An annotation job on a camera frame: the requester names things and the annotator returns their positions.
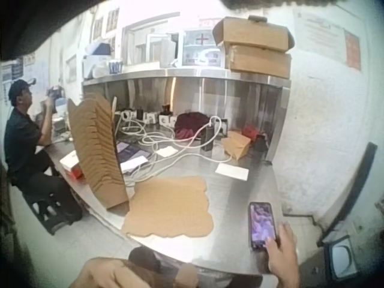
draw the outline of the black cap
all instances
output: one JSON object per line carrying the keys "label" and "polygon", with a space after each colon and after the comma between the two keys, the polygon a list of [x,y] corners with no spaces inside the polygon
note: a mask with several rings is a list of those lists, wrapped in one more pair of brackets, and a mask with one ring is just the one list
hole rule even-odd
{"label": "black cap", "polygon": [[33,84],[34,82],[29,84],[27,81],[24,81],[22,79],[16,80],[12,83],[11,88],[8,92],[8,98],[10,99],[12,106],[16,106],[16,97],[20,96],[25,88],[28,88]]}

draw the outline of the stainless steel shelf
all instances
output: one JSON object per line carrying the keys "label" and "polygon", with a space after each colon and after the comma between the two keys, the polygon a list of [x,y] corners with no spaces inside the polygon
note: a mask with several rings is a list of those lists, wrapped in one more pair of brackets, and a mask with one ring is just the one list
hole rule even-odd
{"label": "stainless steel shelf", "polygon": [[227,69],[213,69],[213,68],[168,68],[156,69],[146,71],[136,71],[122,74],[113,74],[104,76],[97,79],[87,80],[83,82],[83,86],[94,84],[139,79],[139,78],[152,78],[152,77],[198,77],[198,78],[213,78],[224,80],[239,80],[245,82],[254,82],[260,84],[272,85],[279,88],[290,88],[290,80],[253,73],[239,73],[232,72]]}

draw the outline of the red cross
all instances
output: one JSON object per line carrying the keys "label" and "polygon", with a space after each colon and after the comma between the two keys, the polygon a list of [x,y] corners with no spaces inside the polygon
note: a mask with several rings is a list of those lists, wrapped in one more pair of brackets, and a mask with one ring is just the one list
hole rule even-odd
{"label": "red cross", "polygon": [[202,36],[200,38],[196,38],[196,40],[200,40],[202,42],[201,45],[204,45],[204,40],[209,40],[209,38],[204,38],[204,34],[202,33]]}

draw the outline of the stacked cardboard boxes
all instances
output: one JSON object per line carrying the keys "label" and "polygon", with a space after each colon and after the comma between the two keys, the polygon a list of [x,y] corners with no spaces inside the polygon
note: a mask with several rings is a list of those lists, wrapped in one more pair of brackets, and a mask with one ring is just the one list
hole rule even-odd
{"label": "stacked cardboard boxes", "polygon": [[216,45],[225,47],[225,68],[289,78],[291,57],[286,52],[295,42],[286,27],[262,17],[226,17],[214,27],[213,35]]}

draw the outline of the tiled floor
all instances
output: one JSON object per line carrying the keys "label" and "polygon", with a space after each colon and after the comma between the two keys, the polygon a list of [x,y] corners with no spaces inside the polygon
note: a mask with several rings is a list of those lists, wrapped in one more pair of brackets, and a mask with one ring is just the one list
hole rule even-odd
{"label": "tiled floor", "polygon": [[[83,264],[97,256],[127,258],[136,243],[123,239],[104,227],[91,215],[80,222],[48,234],[25,203],[20,191],[11,188],[11,203],[16,221],[22,269],[35,287],[68,287]],[[286,217],[297,237],[298,256],[302,263],[316,251],[320,229],[310,218]]]}

